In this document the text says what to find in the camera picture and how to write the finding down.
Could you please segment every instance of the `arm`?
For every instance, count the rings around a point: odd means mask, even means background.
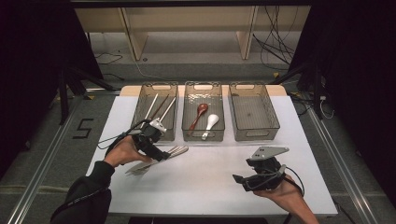
[[[67,192],[65,201],[70,203],[87,195],[93,196],[72,206],[66,206],[65,209],[58,208],[51,223],[105,223],[111,202],[111,191],[107,189],[111,176],[117,166],[131,161],[150,162],[151,158],[138,153],[132,137],[126,136],[103,161],[95,163],[89,176],[76,180]]]
[[[254,194],[268,198],[281,208],[296,216],[301,223],[317,224],[318,220],[306,204],[302,194],[297,188],[287,181],[282,181],[274,190],[257,190]]]

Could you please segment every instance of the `black sleeve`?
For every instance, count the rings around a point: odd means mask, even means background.
[[[51,224],[105,223],[111,202],[111,192],[107,187],[114,172],[107,162],[97,161],[89,176],[80,177],[70,187],[65,204],[55,211]],[[88,199],[78,201],[86,196]]]

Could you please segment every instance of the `hand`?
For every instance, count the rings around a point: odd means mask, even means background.
[[[289,175],[286,175],[286,178],[293,181]],[[297,216],[302,223],[318,223],[317,218],[308,207],[308,204],[306,204],[301,192],[287,181],[282,181],[276,189],[255,190],[253,193],[270,199],[279,207]]]
[[[120,140],[114,148],[107,154],[105,162],[113,167],[125,164],[131,161],[151,162],[151,158],[139,153],[134,146],[134,140],[131,135],[127,135]]]

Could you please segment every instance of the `desk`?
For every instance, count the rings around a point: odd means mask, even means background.
[[[128,87],[116,97],[109,113],[101,140],[127,130],[132,122],[140,87]],[[144,175],[127,176],[132,162],[116,169],[110,189],[113,199],[109,213],[124,216],[148,217],[265,217],[287,213],[270,200],[245,192],[236,184],[233,175],[251,176],[254,171],[245,159],[259,146],[288,147],[289,152],[276,156],[293,169],[304,182],[305,199],[320,217],[335,216],[337,211],[320,174],[311,148],[304,135],[289,96],[281,87],[274,95],[269,90],[280,129],[273,141],[235,142],[227,87],[223,86],[226,130],[222,142],[184,142],[181,134],[183,101],[178,100],[176,140],[158,143],[161,150],[173,146],[188,146],[189,151],[150,168]],[[179,87],[180,96],[184,87]],[[87,174],[95,161],[102,160],[106,151],[97,148]]]

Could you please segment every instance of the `floor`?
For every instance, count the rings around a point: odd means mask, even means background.
[[[268,33],[255,34],[264,40]],[[282,33],[285,43],[295,49],[298,32]],[[288,66],[261,46],[252,42],[248,60],[242,60],[235,33],[153,33],[139,62],[132,60],[123,34],[91,34],[92,50],[105,81],[116,87],[139,85],[144,81],[186,80],[261,80],[269,82],[274,75],[286,72]],[[395,208],[359,156],[343,124],[323,104],[328,117],[318,120],[306,104],[309,92],[297,92],[298,77],[283,83],[294,92],[296,113],[328,189],[339,204],[336,217],[321,223],[396,223]],[[60,102],[55,98],[42,124],[30,139],[30,149],[22,151],[0,181],[0,223],[46,223],[63,202],[73,181],[85,175],[106,116],[117,92],[89,89],[83,97],[69,94],[70,119],[59,125]],[[78,128],[90,127],[86,134]],[[128,217],[108,217],[106,223],[128,223]],[[269,223],[283,223],[284,217],[268,217]],[[298,223],[295,218],[290,223]]]

